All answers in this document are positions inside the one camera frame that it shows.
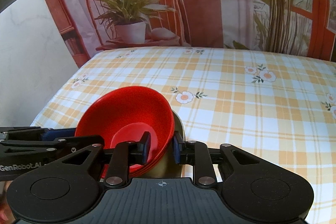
white wall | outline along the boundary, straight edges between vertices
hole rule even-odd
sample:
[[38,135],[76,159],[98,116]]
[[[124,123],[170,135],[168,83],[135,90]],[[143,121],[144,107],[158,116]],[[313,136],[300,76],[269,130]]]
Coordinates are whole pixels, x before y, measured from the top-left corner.
[[77,70],[44,0],[0,13],[0,126],[29,126]]

red bowl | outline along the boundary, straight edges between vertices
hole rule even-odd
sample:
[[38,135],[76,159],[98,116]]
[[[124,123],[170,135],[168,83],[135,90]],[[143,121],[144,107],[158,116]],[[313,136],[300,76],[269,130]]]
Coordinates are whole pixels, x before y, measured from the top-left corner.
[[151,134],[147,165],[133,165],[130,176],[140,176],[164,155],[174,135],[173,112],[166,98],[145,86],[126,86],[95,101],[80,119],[75,136],[100,135],[104,148],[119,142],[139,141],[143,132]]

plaid tablecloth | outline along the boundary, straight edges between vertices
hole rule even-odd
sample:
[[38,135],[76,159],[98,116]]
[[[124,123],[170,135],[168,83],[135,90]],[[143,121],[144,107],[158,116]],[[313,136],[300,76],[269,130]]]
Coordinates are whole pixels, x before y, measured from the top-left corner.
[[[254,51],[143,47],[104,51],[50,100],[32,125],[75,127],[107,92],[145,85],[180,116],[187,140],[231,143],[306,178],[308,223],[336,223],[336,64]],[[184,170],[191,176],[192,168]]]

white flower print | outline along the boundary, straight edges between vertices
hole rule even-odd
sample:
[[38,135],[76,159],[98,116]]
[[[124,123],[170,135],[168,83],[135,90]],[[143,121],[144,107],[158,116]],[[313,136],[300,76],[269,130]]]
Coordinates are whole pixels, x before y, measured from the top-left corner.
[[72,88],[72,89],[75,89],[75,88],[77,88],[77,87],[79,87],[79,86],[81,86],[81,85],[82,85],[82,82],[81,82],[81,81],[74,82],[74,83],[72,84],[71,88]]
[[80,76],[80,77],[74,79],[74,81],[72,82],[72,86],[71,86],[71,88],[72,88],[72,89],[75,89],[75,88],[81,86],[81,85],[82,85],[83,83],[85,83],[86,81],[88,81],[88,78],[87,78],[86,75],[84,74],[84,75],[82,75],[82,76]]
[[171,90],[173,93],[177,93],[176,94],[176,101],[178,101],[181,104],[187,104],[190,103],[194,98],[200,99],[200,98],[204,98],[207,97],[206,94],[204,94],[204,92],[200,92],[198,91],[196,94],[192,94],[189,91],[182,91],[180,92],[177,88],[171,88]]
[[333,117],[336,119],[336,106],[332,106],[330,108],[331,114],[333,115]]
[[336,96],[334,94],[328,93],[327,94],[327,102],[329,104],[336,104]]
[[266,82],[274,82],[276,80],[276,76],[273,72],[268,70],[262,70],[259,72],[259,76]]
[[187,49],[184,54],[192,54],[193,53],[193,50],[192,49]]
[[257,68],[254,67],[245,67],[245,71],[250,74],[255,74],[257,72]]
[[133,54],[133,52],[135,52],[135,50],[130,50],[130,51],[128,51],[128,52],[125,53],[125,54],[118,55],[116,58],[128,57],[128,56],[130,56],[131,54]]
[[182,91],[182,93],[179,93],[176,95],[176,101],[178,101],[181,104],[190,103],[194,98],[194,95],[189,91]]

metal screw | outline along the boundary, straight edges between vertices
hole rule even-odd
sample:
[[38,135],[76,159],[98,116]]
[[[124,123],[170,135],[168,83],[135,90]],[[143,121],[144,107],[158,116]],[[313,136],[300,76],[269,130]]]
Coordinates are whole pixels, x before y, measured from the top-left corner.
[[106,179],[106,183],[109,185],[118,185],[120,183],[122,183],[123,180],[120,177],[109,177]]
[[215,179],[212,177],[201,177],[198,179],[198,182],[203,185],[210,185],[215,182]]

